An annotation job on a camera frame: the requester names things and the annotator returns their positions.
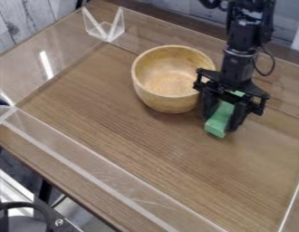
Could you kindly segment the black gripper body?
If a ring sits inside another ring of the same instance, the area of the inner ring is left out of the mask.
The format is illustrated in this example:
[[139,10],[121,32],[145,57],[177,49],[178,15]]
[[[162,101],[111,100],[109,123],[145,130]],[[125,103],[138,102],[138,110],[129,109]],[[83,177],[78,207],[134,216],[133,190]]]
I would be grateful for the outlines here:
[[251,81],[245,82],[239,87],[233,87],[218,81],[219,72],[199,68],[193,89],[202,92],[207,89],[214,93],[217,100],[235,105],[237,102],[246,103],[246,112],[258,116],[264,114],[269,94],[261,90]]

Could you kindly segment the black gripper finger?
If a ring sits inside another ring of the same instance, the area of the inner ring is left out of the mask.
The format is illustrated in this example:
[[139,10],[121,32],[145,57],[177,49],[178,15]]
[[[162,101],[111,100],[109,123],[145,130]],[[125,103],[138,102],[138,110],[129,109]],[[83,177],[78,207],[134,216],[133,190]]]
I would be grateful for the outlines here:
[[246,103],[239,101],[234,105],[234,110],[231,113],[231,116],[229,118],[229,123],[227,123],[227,130],[234,131],[238,126],[241,125],[245,117],[246,117]]
[[201,93],[201,113],[205,120],[207,120],[214,113],[217,104],[218,100],[214,93],[207,89],[203,89]]

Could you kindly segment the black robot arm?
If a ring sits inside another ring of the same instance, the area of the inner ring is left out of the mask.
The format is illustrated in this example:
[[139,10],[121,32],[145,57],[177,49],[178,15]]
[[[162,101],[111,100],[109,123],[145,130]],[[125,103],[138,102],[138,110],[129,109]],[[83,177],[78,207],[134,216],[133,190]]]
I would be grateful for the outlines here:
[[254,85],[257,55],[273,33],[276,0],[198,0],[226,12],[226,47],[221,69],[197,70],[193,89],[201,92],[203,129],[223,137],[246,116],[261,115],[269,94]]

